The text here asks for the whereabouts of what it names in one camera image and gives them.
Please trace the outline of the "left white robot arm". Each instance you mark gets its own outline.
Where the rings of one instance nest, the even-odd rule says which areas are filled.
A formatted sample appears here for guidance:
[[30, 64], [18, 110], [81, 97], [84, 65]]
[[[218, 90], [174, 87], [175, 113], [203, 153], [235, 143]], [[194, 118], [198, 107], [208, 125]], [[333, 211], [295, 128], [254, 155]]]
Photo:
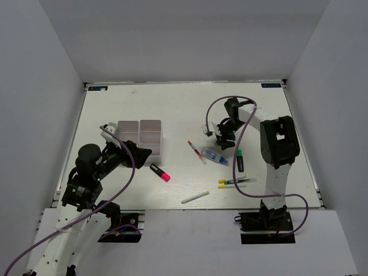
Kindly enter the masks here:
[[28, 275], [76, 275], [78, 266], [108, 229], [121, 224], [120, 207], [98, 201], [101, 181], [120, 165], [140, 169], [152, 151], [132, 141], [119, 148], [108, 142], [104, 149], [86, 144], [78, 151], [69, 174], [56, 229], [38, 264]]

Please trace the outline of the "clear blue spray bottle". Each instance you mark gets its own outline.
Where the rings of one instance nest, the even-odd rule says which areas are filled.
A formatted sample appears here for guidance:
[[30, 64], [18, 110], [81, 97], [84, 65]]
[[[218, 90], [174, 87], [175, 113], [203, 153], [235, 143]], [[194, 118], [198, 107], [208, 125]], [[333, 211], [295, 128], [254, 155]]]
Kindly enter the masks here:
[[229, 161], [225, 157], [213, 151], [212, 149], [207, 149], [207, 148], [202, 149], [201, 155], [215, 163], [222, 164], [225, 166], [229, 165]]

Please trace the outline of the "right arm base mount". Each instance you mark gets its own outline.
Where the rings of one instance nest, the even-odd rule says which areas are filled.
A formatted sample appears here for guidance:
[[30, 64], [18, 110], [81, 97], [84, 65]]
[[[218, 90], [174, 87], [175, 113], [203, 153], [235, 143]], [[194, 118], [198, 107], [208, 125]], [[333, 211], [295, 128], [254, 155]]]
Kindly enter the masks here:
[[294, 244], [294, 234], [284, 236], [292, 232], [293, 222], [290, 212], [286, 216], [270, 226], [265, 226], [258, 212], [242, 212], [234, 217], [234, 222], [240, 226], [240, 237], [243, 245], [260, 244]]

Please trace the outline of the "red pen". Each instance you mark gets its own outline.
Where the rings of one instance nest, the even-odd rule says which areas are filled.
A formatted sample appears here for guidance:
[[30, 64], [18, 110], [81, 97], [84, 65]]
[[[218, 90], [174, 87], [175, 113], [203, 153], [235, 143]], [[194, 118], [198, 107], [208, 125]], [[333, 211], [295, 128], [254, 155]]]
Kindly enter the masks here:
[[200, 154], [200, 152], [196, 149], [196, 147], [192, 144], [192, 142], [190, 140], [188, 140], [187, 143], [192, 148], [192, 150], [196, 153], [196, 155], [198, 156], [198, 158], [200, 159], [202, 164], [206, 165], [207, 164], [206, 160], [203, 158], [203, 156]]

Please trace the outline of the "pink black highlighter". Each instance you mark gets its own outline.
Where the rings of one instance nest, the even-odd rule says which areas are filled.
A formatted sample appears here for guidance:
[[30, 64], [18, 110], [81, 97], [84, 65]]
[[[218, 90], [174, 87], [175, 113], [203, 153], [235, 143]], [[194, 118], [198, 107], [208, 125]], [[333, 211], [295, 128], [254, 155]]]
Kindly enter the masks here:
[[155, 164], [151, 164], [149, 166], [149, 168], [157, 175], [159, 176], [162, 180], [164, 180], [165, 182], [168, 182], [171, 177], [166, 173], [164, 172], [161, 168], [159, 168], [157, 165]]

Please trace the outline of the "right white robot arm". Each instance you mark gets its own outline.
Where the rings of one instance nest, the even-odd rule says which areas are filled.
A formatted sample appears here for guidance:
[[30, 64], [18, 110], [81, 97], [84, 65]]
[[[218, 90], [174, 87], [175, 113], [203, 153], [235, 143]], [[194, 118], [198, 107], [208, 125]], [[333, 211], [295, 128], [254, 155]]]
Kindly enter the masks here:
[[235, 133], [244, 125], [259, 131], [260, 152], [266, 163], [265, 197], [260, 199], [260, 209], [250, 223], [261, 229], [278, 227], [286, 217], [286, 193], [288, 174], [296, 157], [300, 154], [294, 121], [290, 116], [278, 117], [268, 114], [251, 100], [239, 101], [237, 97], [226, 97], [224, 104], [228, 118], [213, 124], [216, 144], [222, 150], [234, 147]]

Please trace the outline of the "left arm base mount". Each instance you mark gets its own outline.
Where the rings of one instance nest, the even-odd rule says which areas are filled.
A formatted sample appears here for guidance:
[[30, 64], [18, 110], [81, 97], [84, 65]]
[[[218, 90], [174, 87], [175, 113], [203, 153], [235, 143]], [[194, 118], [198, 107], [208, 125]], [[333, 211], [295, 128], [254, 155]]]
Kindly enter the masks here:
[[143, 235], [145, 211], [121, 211], [119, 225], [112, 226], [99, 239], [99, 243], [138, 243]]

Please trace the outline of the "green black highlighter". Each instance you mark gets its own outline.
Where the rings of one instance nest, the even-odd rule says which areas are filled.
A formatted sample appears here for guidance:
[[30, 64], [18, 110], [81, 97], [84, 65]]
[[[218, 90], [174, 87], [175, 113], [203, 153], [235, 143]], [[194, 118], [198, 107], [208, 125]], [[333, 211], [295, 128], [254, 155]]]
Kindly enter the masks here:
[[243, 160], [243, 153], [242, 150], [237, 150], [236, 153], [236, 164], [237, 164], [237, 169], [238, 172], [243, 173], [244, 172], [244, 160]]

